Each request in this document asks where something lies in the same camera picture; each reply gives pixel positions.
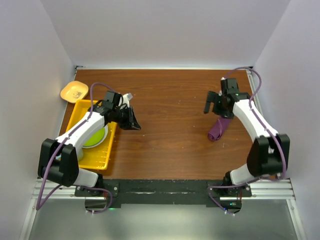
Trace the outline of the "purple cloth napkin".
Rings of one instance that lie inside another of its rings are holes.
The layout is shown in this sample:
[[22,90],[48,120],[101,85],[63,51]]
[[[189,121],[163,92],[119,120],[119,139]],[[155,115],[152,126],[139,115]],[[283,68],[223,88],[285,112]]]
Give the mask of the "purple cloth napkin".
[[218,141],[223,136],[231,122],[232,119],[220,117],[208,132],[208,139],[210,141]]

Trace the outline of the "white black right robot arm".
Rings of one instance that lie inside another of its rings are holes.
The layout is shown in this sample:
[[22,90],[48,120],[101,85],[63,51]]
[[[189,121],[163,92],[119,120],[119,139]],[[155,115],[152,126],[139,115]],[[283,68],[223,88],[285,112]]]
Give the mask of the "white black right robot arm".
[[278,175],[284,177],[288,168],[290,138],[280,134],[260,114],[252,96],[241,92],[235,78],[222,78],[219,92],[209,91],[204,113],[213,112],[219,118],[208,132],[210,141],[219,140],[234,118],[238,118],[252,140],[246,163],[228,171],[221,185],[214,189],[220,194],[235,196],[245,185]]

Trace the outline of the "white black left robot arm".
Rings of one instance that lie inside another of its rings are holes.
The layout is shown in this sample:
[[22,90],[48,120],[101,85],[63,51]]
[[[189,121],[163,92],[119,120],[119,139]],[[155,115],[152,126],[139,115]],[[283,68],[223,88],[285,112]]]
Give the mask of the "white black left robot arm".
[[104,99],[92,101],[84,116],[67,132],[55,139],[45,139],[40,148],[37,175],[56,184],[84,186],[92,196],[99,196],[104,184],[99,175],[79,166],[83,146],[97,131],[109,123],[123,130],[140,130],[130,101],[131,93],[107,91]]

